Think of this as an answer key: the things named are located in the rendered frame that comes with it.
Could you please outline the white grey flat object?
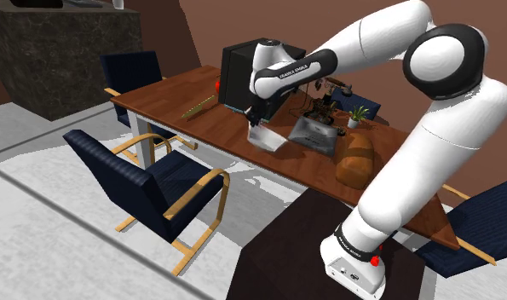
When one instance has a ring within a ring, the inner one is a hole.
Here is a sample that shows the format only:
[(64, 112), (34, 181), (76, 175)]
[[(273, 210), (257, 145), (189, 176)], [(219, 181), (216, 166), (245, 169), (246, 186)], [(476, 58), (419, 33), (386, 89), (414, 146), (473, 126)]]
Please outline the white grey flat object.
[(249, 125), (247, 141), (269, 152), (276, 152), (288, 142), (286, 138), (261, 124)]

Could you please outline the large black box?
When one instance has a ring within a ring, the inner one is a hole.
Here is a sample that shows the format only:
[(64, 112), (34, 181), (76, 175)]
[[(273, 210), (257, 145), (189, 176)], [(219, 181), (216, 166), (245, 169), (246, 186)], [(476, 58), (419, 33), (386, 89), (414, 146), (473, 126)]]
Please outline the large black box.
[(268, 39), (261, 37), (222, 50), (218, 101), (237, 113), (251, 106), (248, 94), (253, 57), (257, 44), (265, 41)]

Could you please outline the yellow green knife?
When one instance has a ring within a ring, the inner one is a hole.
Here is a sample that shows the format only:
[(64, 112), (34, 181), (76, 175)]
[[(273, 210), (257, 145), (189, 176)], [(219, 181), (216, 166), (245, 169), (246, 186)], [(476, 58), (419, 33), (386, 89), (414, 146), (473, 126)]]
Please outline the yellow green knife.
[(202, 110), (202, 108), (203, 108), (203, 105), (204, 105), (204, 104), (206, 104), (206, 103), (208, 103), (208, 102), (212, 101), (214, 98), (215, 98), (215, 96), (213, 96), (213, 95), (212, 95), (212, 96), (208, 97), (207, 99), (205, 99), (204, 101), (201, 101), (198, 105), (196, 105), (196, 106), (192, 107), (192, 108), (191, 108), (191, 109), (189, 109), (187, 112), (185, 112), (185, 113), (181, 116), (181, 118), (188, 118), (188, 117), (190, 117), (190, 116), (192, 116), (192, 115), (194, 115), (194, 114), (198, 113), (199, 111), (201, 111), (201, 110)]

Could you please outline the grey open laptop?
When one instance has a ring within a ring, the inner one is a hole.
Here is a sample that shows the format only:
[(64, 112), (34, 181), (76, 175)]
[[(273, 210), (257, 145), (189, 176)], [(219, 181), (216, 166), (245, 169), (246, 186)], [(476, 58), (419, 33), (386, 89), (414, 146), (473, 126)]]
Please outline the grey open laptop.
[(337, 145), (338, 130), (311, 118), (300, 117), (288, 136), (290, 141), (299, 143), (319, 153), (333, 157)]

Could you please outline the dark metal figure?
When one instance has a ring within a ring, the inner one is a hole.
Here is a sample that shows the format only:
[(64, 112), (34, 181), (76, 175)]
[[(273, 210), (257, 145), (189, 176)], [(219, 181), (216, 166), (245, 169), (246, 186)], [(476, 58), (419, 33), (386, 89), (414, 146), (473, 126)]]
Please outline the dark metal figure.
[(327, 88), (327, 91), (324, 93), (321, 99), (314, 98), (310, 101), (312, 109), (304, 112), (303, 116), (305, 118), (312, 118), (318, 122), (321, 122), (322, 124), (331, 125), (334, 123), (334, 118), (331, 115), (337, 106), (335, 101), (331, 98), (332, 93), (336, 89), (340, 89), (343, 95), (351, 96), (353, 94), (352, 85), (345, 84), (344, 82), (333, 77), (317, 79), (314, 83), (314, 87), (317, 90), (320, 90), (323, 86)]

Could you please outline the wooden table with white legs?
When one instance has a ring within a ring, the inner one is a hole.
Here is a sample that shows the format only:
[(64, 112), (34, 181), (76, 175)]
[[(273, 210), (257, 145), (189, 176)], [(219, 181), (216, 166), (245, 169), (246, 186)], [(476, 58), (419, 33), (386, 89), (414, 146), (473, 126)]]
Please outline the wooden table with white legs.
[[(363, 190), (353, 189), (338, 182), (337, 161), (343, 156), (345, 140), (337, 138), (335, 157), (329, 157), (300, 144), (288, 141), (271, 153), (253, 146), (247, 141), (248, 121), (243, 114), (232, 112), (223, 104), (210, 102), (191, 118), (181, 116), (214, 95), (220, 69), (202, 66), (189, 72), (154, 84), (115, 96), (111, 101), (134, 113), (138, 119), (131, 124), (135, 132), (145, 132), (146, 122), (154, 122), (179, 136), (191, 138), (215, 150), (228, 154), (265, 170), (285, 176), (294, 182), (325, 193), (347, 204), (356, 205)], [(287, 137), (297, 121), (288, 110), (304, 100), (305, 94), (292, 94), (267, 124), (269, 129)], [(375, 176), (389, 161), (407, 138), (408, 133), (365, 121), (348, 134), (358, 133), (368, 137), (374, 146)], [(455, 233), (448, 222), (437, 194), (404, 228), (433, 241), (458, 250)]]

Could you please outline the small potted green plant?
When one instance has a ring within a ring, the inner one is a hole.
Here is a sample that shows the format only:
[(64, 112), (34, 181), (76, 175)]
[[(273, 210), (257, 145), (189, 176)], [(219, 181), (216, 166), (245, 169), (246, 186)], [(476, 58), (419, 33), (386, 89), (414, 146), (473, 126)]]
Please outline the small potted green plant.
[(354, 107), (354, 109), (349, 112), (350, 117), (348, 121), (348, 127), (355, 129), (362, 119), (366, 119), (366, 115), (368, 113), (368, 108), (364, 108), (363, 106)]

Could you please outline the dark blue wooden-armed chair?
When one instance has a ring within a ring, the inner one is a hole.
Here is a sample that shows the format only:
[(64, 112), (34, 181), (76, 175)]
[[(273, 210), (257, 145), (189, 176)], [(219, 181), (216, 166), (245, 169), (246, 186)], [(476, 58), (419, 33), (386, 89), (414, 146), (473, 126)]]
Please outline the dark blue wooden-armed chair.
[[(170, 144), (166, 145), (167, 154), (146, 169), (118, 156), (138, 142), (159, 137), (147, 133), (109, 150), (82, 130), (63, 135), (108, 198), (130, 215), (116, 229), (121, 231), (137, 220), (166, 240), (184, 255), (172, 270), (178, 275), (222, 221), (230, 176), (222, 169), (209, 170)], [(193, 246), (180, 242), (181, 232), (217, 194), (221, 197), (215, 221)]]
[[(107, 81), (107, 87), (119, 94), (124, 94), (163, 80), (155, 51), (100, 55), (100, 60)], [(114, 104), (114, 109), (118, 121), (130, 128), (127, 110), (116, 104)], [(154, 124), (150, 125), (152, 133), (159, 134), (166, 139), (181, 141), (192, 150), (196, 150), (198, 147), (197, 143), (191, 144), (184, 141), (175, 133)]]
[(339, 88), (335, 88), (332, 91), (331, 99), (337, 103), (337, 109), (347, 113), (352, 112), (355, 108), (359, 109), (360, 107), (363, 107), (367, 110), (365, 118), (369, 120), (373, 120), (376, 117), (377, 112), (381, 107), (380, 104), (357, 94), (346, 96), (343, 94), (343, 90)]
[[(497, 260), (507, 258), (507, 182), (465, 200), (447, 217), (460, 239)], [(444, 278), (487, 263), (464, 248), (455, 251), (434, 241), (415, 253)]]

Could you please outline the brown bread loaf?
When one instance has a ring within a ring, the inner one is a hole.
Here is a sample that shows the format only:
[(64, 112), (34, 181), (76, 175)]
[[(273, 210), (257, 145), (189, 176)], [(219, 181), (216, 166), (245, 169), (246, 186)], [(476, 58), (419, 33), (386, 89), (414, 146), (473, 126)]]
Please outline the brown bread loaf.
[(350, 188), (362, 190), (372, 179), (374, 146), (368, 137), (359, 133), (348, 134), (345, 145), (337, 164), (336, 179)]

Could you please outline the dark robot stand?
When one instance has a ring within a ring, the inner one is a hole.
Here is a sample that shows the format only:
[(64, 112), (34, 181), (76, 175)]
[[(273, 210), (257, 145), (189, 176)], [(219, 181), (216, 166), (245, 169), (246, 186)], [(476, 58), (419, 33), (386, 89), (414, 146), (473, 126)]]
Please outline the dark robot stand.
[(329, 278), (320, 242), (351, 209), (307, 189), (240, 252), (226, 300), (361, 300)]

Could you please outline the dark marble counter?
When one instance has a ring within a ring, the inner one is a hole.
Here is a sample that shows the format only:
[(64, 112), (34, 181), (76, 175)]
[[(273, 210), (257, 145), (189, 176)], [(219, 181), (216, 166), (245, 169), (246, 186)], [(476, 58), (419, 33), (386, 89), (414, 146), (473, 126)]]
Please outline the dark marble counter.
[(109, 101), (101, 55), (141, 49), (141, 15), (132, 9), (0, 0), (0, 81), (13, 103), (49, 121)]

